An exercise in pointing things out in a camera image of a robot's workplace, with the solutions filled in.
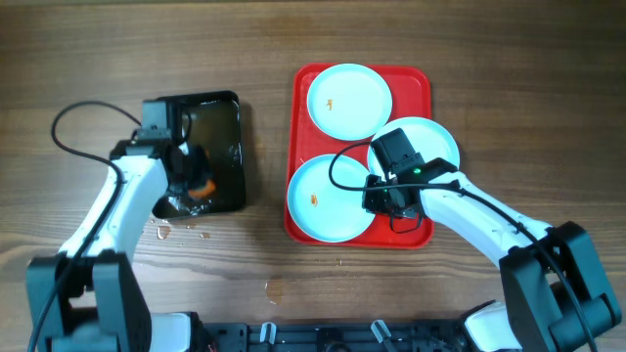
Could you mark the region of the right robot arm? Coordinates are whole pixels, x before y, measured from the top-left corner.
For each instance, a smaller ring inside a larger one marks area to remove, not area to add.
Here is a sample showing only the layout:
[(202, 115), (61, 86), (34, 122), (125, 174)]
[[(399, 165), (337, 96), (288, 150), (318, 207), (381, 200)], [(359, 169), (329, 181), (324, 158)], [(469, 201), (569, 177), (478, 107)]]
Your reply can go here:
[(478, 351), (595, 350), (622, 312), (589, 234), (566, 222), (551, 226), (490, 197), (445, 152), (417, 151), (401, 128), (370, 144), (379, 170), (369, 176), (364, 206), (390, 219), (442, 224), (499, 269), (505, 300), (464, 320)]

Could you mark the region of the light blue plate top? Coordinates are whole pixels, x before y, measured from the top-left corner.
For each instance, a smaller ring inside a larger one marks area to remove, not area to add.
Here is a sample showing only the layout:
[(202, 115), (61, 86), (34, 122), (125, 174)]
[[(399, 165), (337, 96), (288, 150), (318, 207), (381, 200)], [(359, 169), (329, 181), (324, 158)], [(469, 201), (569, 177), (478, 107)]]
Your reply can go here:
[(356, 64), (331, 66), (309, 86), (306, 106), (326, 135), (358, 141), (376, 134), (389, 120), (392, 95), (380, 74)]

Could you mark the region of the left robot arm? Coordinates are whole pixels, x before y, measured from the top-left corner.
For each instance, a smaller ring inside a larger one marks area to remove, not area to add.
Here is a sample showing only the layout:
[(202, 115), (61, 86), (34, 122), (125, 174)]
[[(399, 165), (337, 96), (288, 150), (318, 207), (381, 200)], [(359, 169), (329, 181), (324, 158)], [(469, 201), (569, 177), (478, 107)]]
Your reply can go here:
[(35, 257), (25, 284), (31, 351), (213, 351), (195, 312), (150, 312), (131, 262), (158, 201), (214, 190), (208, 154), (188, 143), (193, 120), (171, 99), (143, 104), (131, 137), (84, 221), (54, 256)]

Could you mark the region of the orange green sponge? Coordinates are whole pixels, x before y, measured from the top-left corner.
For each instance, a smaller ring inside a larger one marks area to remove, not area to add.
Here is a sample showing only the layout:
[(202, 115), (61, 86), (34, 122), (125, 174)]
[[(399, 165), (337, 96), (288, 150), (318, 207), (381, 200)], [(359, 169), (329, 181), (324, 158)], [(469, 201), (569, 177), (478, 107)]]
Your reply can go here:
[(207, 180), (203, 186), (189, 189), (188, 195), (193, 199), (209, 198), (216, 190), (215, 183), (212, 180)]

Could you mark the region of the light blue plate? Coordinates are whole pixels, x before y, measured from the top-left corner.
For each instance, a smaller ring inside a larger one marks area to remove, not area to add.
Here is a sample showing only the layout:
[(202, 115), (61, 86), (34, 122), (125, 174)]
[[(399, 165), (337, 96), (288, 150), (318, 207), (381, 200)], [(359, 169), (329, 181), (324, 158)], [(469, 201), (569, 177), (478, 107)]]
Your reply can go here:
[(358, 141), (376, 134), (389, 120), (392, 95), (380, 74), (356, 64), (331, 66), (309, 86), (306, 106), (326, 135)]
[(287, 206), (295, 225), (320, 242), (347, 242), (363, 234), (375, 215), (362, 206), (363, 193), (343, 190), (361, 188), (369, 170), (359, 161), (342, 155), (322, 154), (304, 162), (291, 177)]
[(459, 178), (466, 179), (466, 175), (459, 170), (460, 152), (452, 135), (437, 122), (422, 117), (402, 117), (388, 122), (373, 137), (378, 139), (396, 129), (402, 129), (416, 153), (419, 153), (425, 162), (442, 158), (455, 166), (454, 170), (445, 171), (437, 176), (425, 176), (424, 171), (415, 179), (416, 183), (439, 184), (448, 183)]

